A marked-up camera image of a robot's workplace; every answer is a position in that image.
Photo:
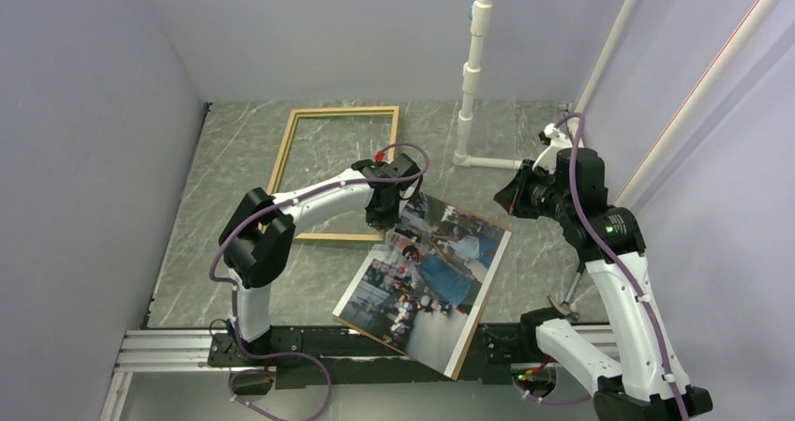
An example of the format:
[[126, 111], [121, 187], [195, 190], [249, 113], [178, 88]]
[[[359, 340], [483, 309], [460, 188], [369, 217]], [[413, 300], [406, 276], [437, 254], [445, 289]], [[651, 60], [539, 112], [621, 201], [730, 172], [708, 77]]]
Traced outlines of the printed photo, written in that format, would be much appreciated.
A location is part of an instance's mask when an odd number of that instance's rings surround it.
[[370, 250], [333, 316], [455, 380], [511, 236], [421, 192]]

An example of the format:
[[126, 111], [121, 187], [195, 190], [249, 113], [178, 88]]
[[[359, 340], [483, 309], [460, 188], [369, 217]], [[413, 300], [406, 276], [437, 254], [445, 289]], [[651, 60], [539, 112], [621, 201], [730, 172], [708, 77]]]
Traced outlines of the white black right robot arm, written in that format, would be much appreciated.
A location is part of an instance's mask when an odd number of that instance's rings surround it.
[[521, 315], [517, 349], [548, 356], [587, 389], [600, 420], [691, 420], [713, 410], [670, 344], [649, 280], [646, 244], [634, 214], [608, 203], [605, 163], [589, 148], [565, 147], [552, 168], [526, 159], [495, 202], [515, 218], [549, 218], [600, 294], [619, 357], [611, 359], [549, 306]]

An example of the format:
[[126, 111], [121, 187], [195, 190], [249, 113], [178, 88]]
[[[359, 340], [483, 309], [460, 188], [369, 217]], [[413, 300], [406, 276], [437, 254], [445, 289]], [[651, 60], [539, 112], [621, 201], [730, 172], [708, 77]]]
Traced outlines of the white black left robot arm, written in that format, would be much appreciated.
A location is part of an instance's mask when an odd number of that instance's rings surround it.
[[428, 170], [407, 154], [390, 161], [362, 159], [322, 182], [290, 192], [249, 191], [218, 239], [209, 278], [230, 285], [227, 321], [232, 352], [248, 365], [271, 352], [271, 286], [283, 273], [295, 237], [337, 216], [363, 211], [378, 231], [395, 227], [410, 189]]

